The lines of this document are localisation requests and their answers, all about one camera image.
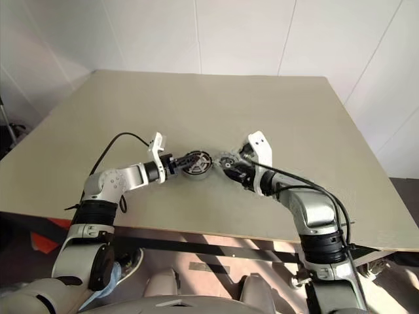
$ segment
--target beige table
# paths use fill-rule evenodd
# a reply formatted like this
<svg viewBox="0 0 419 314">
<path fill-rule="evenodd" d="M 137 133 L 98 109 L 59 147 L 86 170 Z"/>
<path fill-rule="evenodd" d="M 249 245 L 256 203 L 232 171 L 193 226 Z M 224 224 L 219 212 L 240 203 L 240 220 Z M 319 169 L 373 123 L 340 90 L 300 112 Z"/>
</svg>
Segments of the beige table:
<svg viewBox="0 0 419 314">
<path fill-rule="evenodd" d="M 0 211 L 68 218 L 90 168 L 119 132 L 167 135 L 166 152 L 212 155 L 262 130 L 276 167 L 336 194 L 354 222 L 353 241 L 419 251 L 419 229 L 326 78 L 235 77 L 97 71 L 0 163 Z M 121 138 L 100 169 L 146 162 Z M 298 241 L 291 214 L 213 171 L 127 195 L 116 225 Z"/>
</svg>

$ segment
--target red object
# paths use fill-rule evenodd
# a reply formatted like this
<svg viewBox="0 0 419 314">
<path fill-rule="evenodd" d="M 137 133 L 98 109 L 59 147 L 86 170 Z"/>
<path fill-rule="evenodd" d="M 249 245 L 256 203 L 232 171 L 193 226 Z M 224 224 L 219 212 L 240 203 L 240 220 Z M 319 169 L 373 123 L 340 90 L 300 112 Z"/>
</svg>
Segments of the red object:
<svg viewBox="0 0 419 314">
<path fill-rule="evenodd" d="M 55 218 L 48 218 L 48 220 L 66 230 L 68 230 L 71 226 L 71 220 Z M 45 254 L 48 254 L 60 246 L 58 243 L 53 242 L 53 240 L 49 240 L 48 238 L 36 234 L 35 232 L 31 232 L 31 239 L 33 249 L 41 251 Z"/>
</svg>

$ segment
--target tabletop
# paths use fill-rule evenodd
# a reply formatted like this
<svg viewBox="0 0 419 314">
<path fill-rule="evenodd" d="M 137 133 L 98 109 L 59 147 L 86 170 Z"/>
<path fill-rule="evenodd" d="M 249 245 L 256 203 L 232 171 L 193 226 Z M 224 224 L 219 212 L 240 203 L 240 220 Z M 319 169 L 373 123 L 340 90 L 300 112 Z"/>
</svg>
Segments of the tabletop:
<svg viewBox="0 0 419 314">
<path fill-rule="evenodd" d="M 419 251 L 419 229 L 323 77 L 96 71 L 0 162 L 0 211 L 71 219 L 96 159 L 117 133 L 167 136 L 166 152 L 212 156 L 261 130 L 273 165 L 340 198 L 359 245 Z M 121 137 L 99 170 L 149 161 Z M 295 242 L 291 213 L 213 169 L 127 193 L 117 226 Z"/>
</svg>

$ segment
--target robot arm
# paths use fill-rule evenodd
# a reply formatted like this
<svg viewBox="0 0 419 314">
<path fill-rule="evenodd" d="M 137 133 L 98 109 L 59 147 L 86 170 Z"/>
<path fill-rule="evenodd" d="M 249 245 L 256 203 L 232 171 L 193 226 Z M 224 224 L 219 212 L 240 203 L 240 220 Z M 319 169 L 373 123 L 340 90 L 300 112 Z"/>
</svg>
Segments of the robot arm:
<svg viewBox="0 0 419 314">
<path fill-rule="evenodd" d="M 76 313 L 94 291 L 104 289 L 115 261 L 113 222 L 122 195 L 152 182 L 163 183 L 196 156 L 159 156 L 164 139 L 157 133 L 149 145 L 152 161 L 95 173 L 86 180 L 84 196 L 71 222 L 48 279 L 34 281 L 2 300 L 5 313 Z"/>
<path fill-rule="evenodd" d="M 293 215 L 301 239 L 296 286 L 306 284 L 311 313 L 343 309 L 366 313 L 362 287 L 337 224 L 335 205 L 327 194 L 273 171 L 272 149 L 260 131 L 249 135 L 238 153 L 224 153 L 216 164 L 246 190 L 273 196 Z"/>
</svg>

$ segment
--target white bracket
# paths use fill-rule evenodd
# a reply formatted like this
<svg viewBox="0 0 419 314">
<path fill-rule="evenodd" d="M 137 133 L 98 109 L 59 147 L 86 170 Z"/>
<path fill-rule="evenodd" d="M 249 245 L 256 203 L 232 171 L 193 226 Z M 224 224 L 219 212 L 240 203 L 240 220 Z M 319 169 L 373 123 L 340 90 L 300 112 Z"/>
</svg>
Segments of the white bracket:
<svg viewBox="0 0 419 314">
<path fill-rule="evenodd" d="M 255 153 L 255 161 L 258 164 L 272 167 L 272 149 L 263 133 L 261 131 L 256 131 L 247 137 L 247 141 Z M 267 169 L 260 166 L 255 166 L 255 179 L 253 180 L 253 189 L 255 190 L 255 193 L 260 196 L 263 196 L 261 190 L 261 179 L 265 171 L 267 171 Z"/>
<path fill-rule="evenodd" d="M 162 161 L 158 155 L 159 152 L 164 150 L 165 140 L 166 137 L 156 132 L 155 138 L 150 142 L 148 149 L 149 158 L 155 162 L 158 169 L 158 183 L 163 183 L 166 180 L 166 173 L 164 172 Z"/>
</svg>

